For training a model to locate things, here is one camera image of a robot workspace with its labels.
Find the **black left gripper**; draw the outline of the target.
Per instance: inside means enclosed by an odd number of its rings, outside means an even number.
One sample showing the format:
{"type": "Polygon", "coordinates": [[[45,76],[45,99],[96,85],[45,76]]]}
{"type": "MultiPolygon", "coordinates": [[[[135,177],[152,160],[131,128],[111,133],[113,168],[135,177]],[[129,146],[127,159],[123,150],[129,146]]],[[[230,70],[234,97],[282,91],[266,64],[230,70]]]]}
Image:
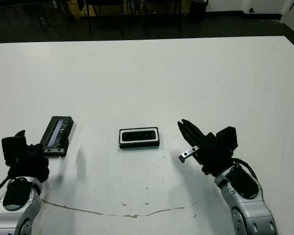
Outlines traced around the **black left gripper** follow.
{"type": "Polygon", "coordinates": [[[45,182],[49,177],[49,158],[65,157],[65,148],[51,148],[42,144],[14,147],[8,154],[8,176],[33,177],[45,182]]]}

